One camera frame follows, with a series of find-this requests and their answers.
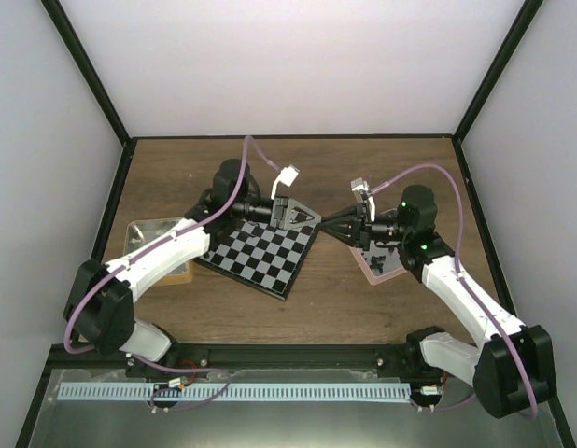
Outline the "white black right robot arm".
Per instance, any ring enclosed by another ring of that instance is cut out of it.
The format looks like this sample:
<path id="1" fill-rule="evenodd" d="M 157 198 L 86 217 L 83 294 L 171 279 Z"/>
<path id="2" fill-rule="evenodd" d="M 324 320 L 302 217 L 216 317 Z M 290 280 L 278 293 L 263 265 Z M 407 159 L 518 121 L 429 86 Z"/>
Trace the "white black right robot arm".
<path id="1" fill-rule="evenodd" d="M 454 375 L 496 418 L 534 411 L 555 396 L 549 333 L 507 312 L 463 269 L 435 230 L 432 190 L 409 186 L 398 207 L 384 214 L 373 214 L 372 204 L 371 195 L 361 192 L 357 204 L 324 217 L 321 229 L 356 249 L 395 244 L 402 267 L 449 308 L 472 338 L 463 343 L 439 329 L 418 332 L 415 345 L 404 353 L 407 370 L 424 376 L 437 368 Z"/>

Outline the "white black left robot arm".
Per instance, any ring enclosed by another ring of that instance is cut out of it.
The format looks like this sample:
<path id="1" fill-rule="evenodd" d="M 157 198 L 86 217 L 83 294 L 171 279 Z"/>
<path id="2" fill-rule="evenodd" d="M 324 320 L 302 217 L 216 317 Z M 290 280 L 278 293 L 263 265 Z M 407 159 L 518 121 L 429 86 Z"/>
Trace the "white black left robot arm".
<path id="1" fill-rule="evenodd" d="M 292 198 L 261 196 L 245 160 L 224 161 L 211 188 L 172 229 L 123 257 L 106 263 L 89 259 L 79 267 L 63 311 L 66 351 L 121 351 L 143 358 L 161 377 L 173 375 L 181 355 L 162 329 L 135 317 L 134 306 L 169 272 L 213 250 L 243 220 L 293 231 L 320 223 L 321 216 Z"/>

